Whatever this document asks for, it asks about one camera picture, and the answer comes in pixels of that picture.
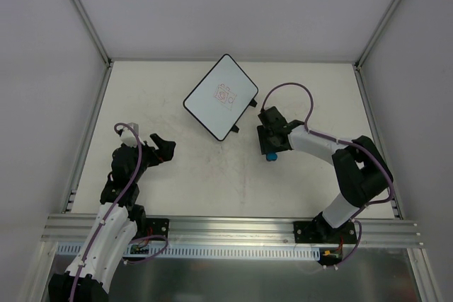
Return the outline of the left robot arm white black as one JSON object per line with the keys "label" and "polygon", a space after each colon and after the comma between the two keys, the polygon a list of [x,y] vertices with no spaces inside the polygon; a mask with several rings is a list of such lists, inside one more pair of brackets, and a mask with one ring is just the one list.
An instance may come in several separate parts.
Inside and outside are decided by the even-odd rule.
{"label": "left robot arm white black", "polygon": [[136,203],[138,181],[151,167],[171,161],[176,143],[151,134],[148,145],[134,132],[120,130],[121,145],[112,154],[111,171],[101,192],[100,207],[91,230],[76,257],[62,274],[53,274],[48,284],[51,301],[108,301],[111,281],[131,245],[159,241],[168,247],[163,231],[147,222],[145,208]]}

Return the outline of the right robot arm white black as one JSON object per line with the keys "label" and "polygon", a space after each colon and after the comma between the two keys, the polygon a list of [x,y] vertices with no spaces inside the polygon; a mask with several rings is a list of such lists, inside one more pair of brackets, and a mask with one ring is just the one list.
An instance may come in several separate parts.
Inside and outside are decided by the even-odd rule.
{"label": "right robot arm white black", "polygon": [[267,161],[276,161],[284,151],[301,151],[334,168],[340,193],[301,230],[305,242],[333,242],[347,222],[393,184],[391,171],[369,137],[337,139],[309,129],[303,121],[288,122],[275,107],[262,109],[258,119],[260,152]]}

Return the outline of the white whiteboard black frame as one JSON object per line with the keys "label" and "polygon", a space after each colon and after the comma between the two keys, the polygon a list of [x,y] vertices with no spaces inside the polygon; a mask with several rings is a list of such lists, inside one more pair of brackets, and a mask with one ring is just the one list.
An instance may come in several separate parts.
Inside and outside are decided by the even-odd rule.
{"label": "white whiteboard black frame", "polygon": [[255,107],[257,85],[230,54],[224,54],[183,100],[183,107],[217,140],[238,132],[236,123]]}

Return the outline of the blue whiteboard eraser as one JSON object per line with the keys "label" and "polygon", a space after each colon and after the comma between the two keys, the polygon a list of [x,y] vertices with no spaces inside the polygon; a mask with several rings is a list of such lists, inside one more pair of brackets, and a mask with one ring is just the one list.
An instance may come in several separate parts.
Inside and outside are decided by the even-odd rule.
{"label": "blue whiteboard eraser", "polygon": [[266,158],[266,161],[270,161],[270,162],[271,161],[276,161],[277,158],[278,158],[278,155],[277,155],[277,153],[267,153],[265,155],[265,158]]}

